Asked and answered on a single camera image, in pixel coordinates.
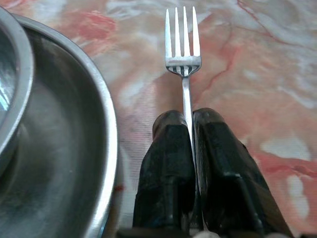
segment pink marble countertop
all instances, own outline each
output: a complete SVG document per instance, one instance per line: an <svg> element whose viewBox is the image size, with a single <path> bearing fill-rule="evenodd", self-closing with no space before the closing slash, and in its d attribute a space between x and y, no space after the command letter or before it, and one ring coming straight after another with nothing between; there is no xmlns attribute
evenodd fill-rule
<svg viewBox="0 0 317 238"><path fill-rule="evenodd" d="M182 110L164 67L166 8L192 0L0 0L77 43L102 72L117 114L118 178L107 235L132 225L141 160L162 112ZM317 1L196 0L202 68L194 109L222 114L258 163L294 232L317 233Z"/></svg>

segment table surface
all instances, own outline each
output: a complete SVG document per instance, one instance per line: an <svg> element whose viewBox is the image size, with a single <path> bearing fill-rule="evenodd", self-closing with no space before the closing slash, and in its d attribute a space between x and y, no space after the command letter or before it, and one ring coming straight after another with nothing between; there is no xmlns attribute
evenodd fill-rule
<svg viewBox="0 0 317 238"><path fill-rule="evenodd" d="M181 81L164 66L164 19L166 8L192 3L0 0L77 43L107 82L120 136L107 237L132 225L155 118L182 111ZM294 234L317 233L317 1L196 0L195 7L203 66L191 78L194 109L222 114Z"/></svg>

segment fork tines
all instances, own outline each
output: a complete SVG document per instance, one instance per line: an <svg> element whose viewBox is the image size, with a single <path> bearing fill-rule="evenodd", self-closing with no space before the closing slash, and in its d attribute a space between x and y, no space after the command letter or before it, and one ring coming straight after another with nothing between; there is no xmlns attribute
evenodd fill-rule
<svg viewBox="0 0 317 238"><path fill-rule="evenodd" d="M188 27L187 27L187 16L186 7L183 7L184 12L184 56L190 55L189 39L188 39ZM178 11L175 8L175 55L174 57L181 57L180 39L179 39L179 24L178 24ZM193 7L193 56L200 56L200 44L198 35L198 25L195 7ZM172 58L172 46L170 36L170 25L169 25L169 12L166 10L165 18L165 58Z"/></svg>

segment stainless steel bowl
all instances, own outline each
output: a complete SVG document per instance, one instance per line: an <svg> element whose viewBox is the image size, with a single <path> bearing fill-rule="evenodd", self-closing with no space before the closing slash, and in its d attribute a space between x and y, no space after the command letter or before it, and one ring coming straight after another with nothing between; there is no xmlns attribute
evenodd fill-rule
<svg viewBox="0 0 317 238"><path fill-rule="evenodd" d="M31 91L33 65L23 28L0 7L0 175L12 157L15 134Z"/></svg>
<svg viewBox="0 0 317 238"><path fill-rule="evenodd" d="M109 91L73 42L16 18L33 47L36 74L17 151L0 178L1 237L99 237L117 160Z"/></svg>

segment metal fork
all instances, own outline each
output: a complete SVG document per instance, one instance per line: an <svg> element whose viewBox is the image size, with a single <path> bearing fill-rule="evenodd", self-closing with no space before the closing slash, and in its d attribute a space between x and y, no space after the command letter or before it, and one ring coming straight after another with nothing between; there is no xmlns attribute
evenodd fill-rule
<svg viewBox="0 0 317 238"><path fill-rule="evenodd" d="M183 111L187 123L189 137L192 146L192 154L194 164L196 163L194 129L193 129L193 112L190 95L189 76L196 72L202 66L202 58L200 56L200 44L198 35L198 25L195 7L193 7L193 55L190 55L186 7L184 11L184 56L181 55L179 26L178 26L178 12L175 8L175 54L172 56L172 46L169 26L169 12L166 10L165 17L165 66L168 71L178 74L182 78L183 85Z"/></svg>

